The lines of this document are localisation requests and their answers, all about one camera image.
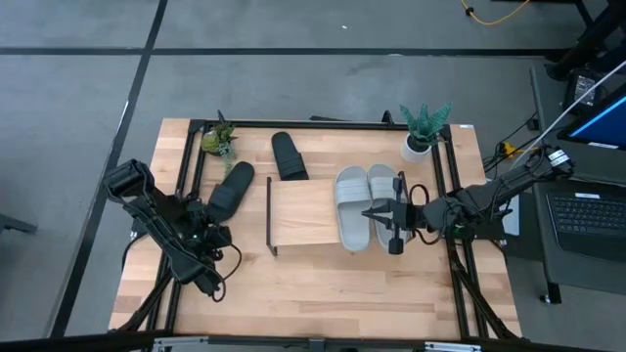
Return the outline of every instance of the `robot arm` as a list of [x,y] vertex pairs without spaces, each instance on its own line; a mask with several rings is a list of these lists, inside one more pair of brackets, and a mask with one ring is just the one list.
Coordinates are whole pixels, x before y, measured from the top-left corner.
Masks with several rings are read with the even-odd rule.
[[[400,201],[402,182],[396,179],[396,200],[388,200],[385,205],[363,211],[363,215],[395,230],[394,238],[389,242],[389,253],[401,254],[403,242],[399,239],[399,230],[426,228],[429,232],[445,232],[451,226],[475,226],[481,221],[493,221],[506,215],[497,210],[502,204],[536,182],[569,178],[572,174],[573,163],[564,151],[543,146],[522,166],[485,185],[456,190],[424,205]],[[388,212],[391,218],[377,215]]]

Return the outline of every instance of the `gray carpet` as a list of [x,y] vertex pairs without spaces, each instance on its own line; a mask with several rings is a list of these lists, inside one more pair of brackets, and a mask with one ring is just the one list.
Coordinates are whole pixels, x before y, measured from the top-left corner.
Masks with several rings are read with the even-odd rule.
[[[516,4],[470,1],[494,20]],[[592,14],[597,13],[594,6]],[[2,46],[142,47],[157,0],[0,2]],[[530,4],[484,27],[457,1],[170,0],[158,47],[558,48],[584,25],[572,5]],[[0,56],[0,212],[38,223],[0,237],[0,340],[41,337],[67,272],[138,57]],[[164,117],[378,121],[399,104],[454,104],[483,156],[534,112],[529,59],[404,57],[152,57],[121,161],[149,162]],[[512,138],[532,136],[522,130]],[[67,333],[106,330],[130,219],[108,204]],[[564,287],[542,305],[538,263],[511,260],[523,334],[619,350],[626,298]]]

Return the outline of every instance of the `wooden table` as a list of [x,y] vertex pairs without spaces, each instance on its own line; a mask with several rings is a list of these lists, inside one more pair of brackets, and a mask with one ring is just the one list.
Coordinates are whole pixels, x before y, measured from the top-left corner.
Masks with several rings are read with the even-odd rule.
[[[174,192],[185,145],[188,119],[164,119],[156,141],[151,170],[156,186]],[[445,244],[427,246],[410,242],[405,253],[383,252],[375,236],[367,251],[351,253],[340,244],[281,246],[274,257],[265,245],[266,179],[279,180],[271,149],[271,136],[286,130],[302,153],[311,179],[334,179],[347,165],[368,168],[385,163],[404,170],[409,185],[422,183],[437,196],[431,159],[413,165],[400,156],[406,132],[374,130],[318,130],[237,128],[238,160],[255,169],[252,185],[237,214],[228,222],[234,243],[244,253],[239,271],[228,280],[226,298],[214,303],[194,285],[183,286],[175,332],[253,336],[324,336],[423,339],[459,339],[451,275]],[[471,126],[451,126],[463,186],[484,183],[481,157]],[[189,188],[198,155],[193,147]],[[447,190],[452,190],[443,148],[440,149]],[[222,180],[221,158],[207,155],[201,180],[206,201]],[[415,203],[423,202],[417,194]],[[481,291],[510,330],[519,324],[507,267],[493,244],[473,244]],[[110,326],[127,321],[155,284],[161,251],[146,237],[129,251]],[[231,248],[217,264],[230,272],[237,261]],[[476,334],[470,297],[466,296],[470,331]],[[157,321],[164,326],[169,290],[161,301]]]

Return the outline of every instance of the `black desk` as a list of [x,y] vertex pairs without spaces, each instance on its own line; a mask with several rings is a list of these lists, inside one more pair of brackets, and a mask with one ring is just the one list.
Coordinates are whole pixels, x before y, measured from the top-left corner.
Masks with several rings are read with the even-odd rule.
[[[562,111],[559,103],[564,96],[564,83],[548,78],[542,65],[537,65],[531,69],[531,80],[535,104],[537,105],[539,126],[543,130],[550,125]],[[607,168],[615,167],[614,163],[611,165],[609,162],[600,162],[598,165],[599,167]],[[578,190],[580,190],[580,188],[586,188],[586,190],[592,193],[598,185],[575,181],[562,181],[537,184],[533,186],[532,189],[534,204],[531,205],[534,205],[534,210],[537,214],[537,229],[540,235],[539,238],[541,239],[540,243],[543,247],[543,262],[546,280],[548,282],[549,302],[560,303],[559,285],[579,286],[626,294],[626,263],[594,259],[564,251],[558,247],[546,202],[546,192],[556,189],[567,191],[574,187]]]

